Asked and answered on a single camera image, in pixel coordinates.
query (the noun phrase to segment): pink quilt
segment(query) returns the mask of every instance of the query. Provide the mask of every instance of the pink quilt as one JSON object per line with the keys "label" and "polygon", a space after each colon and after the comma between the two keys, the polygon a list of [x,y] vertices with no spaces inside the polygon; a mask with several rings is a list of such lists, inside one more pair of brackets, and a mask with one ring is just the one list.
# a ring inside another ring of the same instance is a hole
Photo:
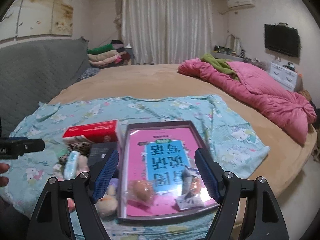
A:
{"label": "pink quilt", "polygon": [[228,62],[240,82],[218,72],[200,59],[183,62],[178,72],[200,77],[238,100],[259,110],[300,144],[307,139],[308,125],[316,120],[311,104],[300,94],[285,90],[262,69],[243,62]]}

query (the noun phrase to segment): floor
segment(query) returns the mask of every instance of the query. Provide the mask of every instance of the floor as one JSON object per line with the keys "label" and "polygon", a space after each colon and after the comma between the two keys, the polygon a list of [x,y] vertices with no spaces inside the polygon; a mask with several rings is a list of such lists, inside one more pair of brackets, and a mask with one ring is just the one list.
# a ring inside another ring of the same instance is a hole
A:
{"label": "floor", "polygon": [[[278,198],[290,240],[299,240],[320,208],[320,163],[310,157],[301,172]],[[237,239],[240,228],[232,237]]]}

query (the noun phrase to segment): red box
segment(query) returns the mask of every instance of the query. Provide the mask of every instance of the red box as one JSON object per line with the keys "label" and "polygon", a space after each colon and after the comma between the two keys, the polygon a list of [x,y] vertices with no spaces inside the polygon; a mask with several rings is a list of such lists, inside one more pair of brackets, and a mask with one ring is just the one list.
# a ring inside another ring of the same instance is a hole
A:
{"label": "red box", "polygon": [[119,142],[122,146],[122,133],[118,120],[90,123],[69,127],[62,140],[65,144],[78,142],[103,143]]}

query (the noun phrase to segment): pink book cover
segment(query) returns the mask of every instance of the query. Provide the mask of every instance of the pink book cover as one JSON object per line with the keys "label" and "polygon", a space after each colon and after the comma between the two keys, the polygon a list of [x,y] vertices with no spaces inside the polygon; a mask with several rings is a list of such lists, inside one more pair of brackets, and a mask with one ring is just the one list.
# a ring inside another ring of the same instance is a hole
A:
{"label": "pink book cover", "polygon": [[[190,128],[131,130],[127,146],[129,156],[124,181],[152,180],[156,197],[151,207],[128,201],[126,215],[144,217],[182,213],[175,201],[182,194],[182,171],[185,166],[196,168],[194,154],[200,147]],[[215,204],[203,183],[200,197],[206,207]]]}

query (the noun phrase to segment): grey headboard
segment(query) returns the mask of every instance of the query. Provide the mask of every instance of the grey headboard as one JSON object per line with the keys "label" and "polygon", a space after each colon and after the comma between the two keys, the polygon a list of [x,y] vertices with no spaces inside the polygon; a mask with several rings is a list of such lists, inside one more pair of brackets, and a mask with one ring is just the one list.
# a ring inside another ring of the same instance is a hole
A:
{"label": "grey headboard", "polygon": [[48,103],[90,67],[87,41],[42,40],[0,49],[0,117],[9,136],[39,101]]}

